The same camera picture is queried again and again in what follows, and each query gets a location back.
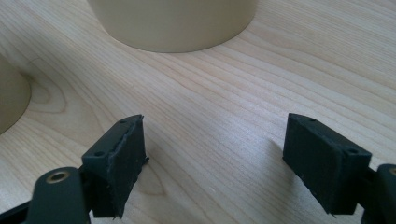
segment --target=beige cylinder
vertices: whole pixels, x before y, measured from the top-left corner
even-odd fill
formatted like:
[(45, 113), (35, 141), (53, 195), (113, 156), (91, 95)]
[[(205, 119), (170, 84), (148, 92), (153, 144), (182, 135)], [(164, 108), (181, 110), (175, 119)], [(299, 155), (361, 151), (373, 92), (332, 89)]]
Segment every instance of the beige cylinder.
[(88, 0), (107, 32), (129, 46), (186, 52), (223, 43), (252, 20), (256, 0)]
[(29, 83), (0, 55), (0, 133), (21, 117), (30, 95)]

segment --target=light wood surface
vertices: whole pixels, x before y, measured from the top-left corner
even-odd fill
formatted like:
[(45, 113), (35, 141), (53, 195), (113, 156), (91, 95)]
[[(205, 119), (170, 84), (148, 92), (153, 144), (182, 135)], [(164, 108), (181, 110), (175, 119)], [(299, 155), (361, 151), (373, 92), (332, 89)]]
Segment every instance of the light wood surface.
[(282, 161), (289, 112), (396, 162), (396, 2), (261, 0), (238, 37), (159, 54), (110, 37), (84, 0), (0, 1), (0, 53), (32, 99), (0, 135), (0, 212), (118, 119), (143, 114), (144, 167), (120, 220), (359, 223), (326, 215)]

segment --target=wood grain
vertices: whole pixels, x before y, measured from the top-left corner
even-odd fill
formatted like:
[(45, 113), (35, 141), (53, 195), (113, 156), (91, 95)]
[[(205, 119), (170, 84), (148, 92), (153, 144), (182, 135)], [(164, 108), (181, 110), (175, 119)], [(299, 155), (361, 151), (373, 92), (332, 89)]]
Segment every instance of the wood grain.
[(0, 53), (29, 80), (0, 135), (0, 212), (118, 119), (145, 116), (151, 157), (123, 219), (93, 223), (359, 223), (326, 215), (282, 161), (287, 115), (396, 162), (396, 2), (259, 1), (246, 31), (160, 54), (111, 38), (83, 0), (0, 2)]

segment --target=beige cylindrical object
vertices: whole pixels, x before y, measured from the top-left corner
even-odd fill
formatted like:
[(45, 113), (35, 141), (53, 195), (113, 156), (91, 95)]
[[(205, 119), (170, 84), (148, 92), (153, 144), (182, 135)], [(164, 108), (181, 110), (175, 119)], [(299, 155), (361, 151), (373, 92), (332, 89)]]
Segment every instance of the beige cylindrical object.
[(29, 83), (0, 55), (0, 133), (18, 121), (30, 96)]
[(186, 52), (223, 43), (251, 22), (256, 0), (88, 0), (107, 32), (129, 46)]

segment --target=wooden table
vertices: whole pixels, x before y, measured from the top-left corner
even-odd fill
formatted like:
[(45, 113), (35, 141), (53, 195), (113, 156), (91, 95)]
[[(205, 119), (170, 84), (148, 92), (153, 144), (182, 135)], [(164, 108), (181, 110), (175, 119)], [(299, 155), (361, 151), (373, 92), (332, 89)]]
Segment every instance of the wooden table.
[(282, 161), (288, 113), (396, 162), (396, 2), (261, 0), (238, 37), (163, 54), (110, 37), (84, 0), (0, 1), (0, 53), (29, 79), (0, 135), (0, 212), (118, 119), (143, 114), (147, 153), (122, 220), (359, 223), (326, 215)]

